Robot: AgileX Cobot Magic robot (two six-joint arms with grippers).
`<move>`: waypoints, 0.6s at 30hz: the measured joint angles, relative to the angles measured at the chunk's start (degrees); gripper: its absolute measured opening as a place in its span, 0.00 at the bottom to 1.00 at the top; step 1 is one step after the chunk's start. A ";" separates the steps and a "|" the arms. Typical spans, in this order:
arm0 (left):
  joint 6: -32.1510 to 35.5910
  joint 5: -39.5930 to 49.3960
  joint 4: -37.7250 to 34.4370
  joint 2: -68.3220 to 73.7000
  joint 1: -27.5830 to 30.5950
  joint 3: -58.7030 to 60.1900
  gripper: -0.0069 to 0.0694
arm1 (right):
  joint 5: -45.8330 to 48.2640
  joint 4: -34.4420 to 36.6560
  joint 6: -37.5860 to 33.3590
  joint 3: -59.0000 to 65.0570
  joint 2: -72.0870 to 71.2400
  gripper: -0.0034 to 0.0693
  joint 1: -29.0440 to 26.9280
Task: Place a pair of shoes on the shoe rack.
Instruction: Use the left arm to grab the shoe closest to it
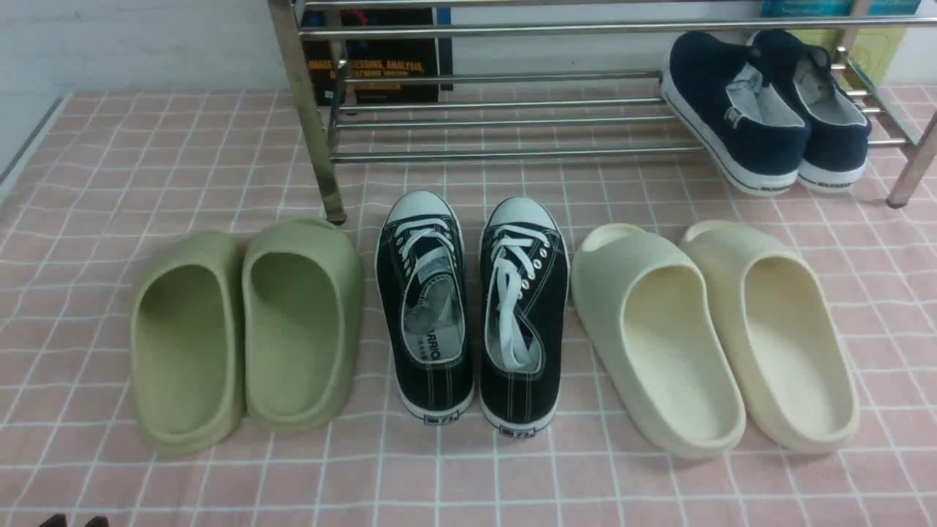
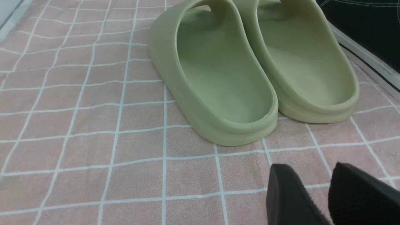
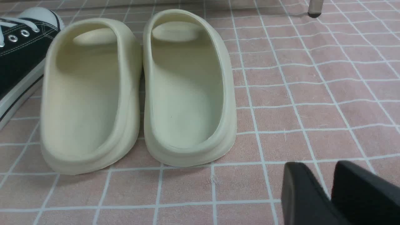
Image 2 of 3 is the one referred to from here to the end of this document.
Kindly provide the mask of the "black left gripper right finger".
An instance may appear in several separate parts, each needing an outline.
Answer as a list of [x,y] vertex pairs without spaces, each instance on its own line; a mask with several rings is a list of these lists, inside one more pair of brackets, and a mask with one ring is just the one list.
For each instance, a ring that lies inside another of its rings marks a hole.
[[398,225],[400,192],[349,163],[336,163],[328,192],[336,225]]

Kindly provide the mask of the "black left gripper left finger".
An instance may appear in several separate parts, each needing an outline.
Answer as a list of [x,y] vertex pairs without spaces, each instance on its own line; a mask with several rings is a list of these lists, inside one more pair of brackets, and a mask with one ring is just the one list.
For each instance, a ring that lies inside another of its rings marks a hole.
[[269,225],[329,225],[298,174],[286,164],[270,168],[266,194]]

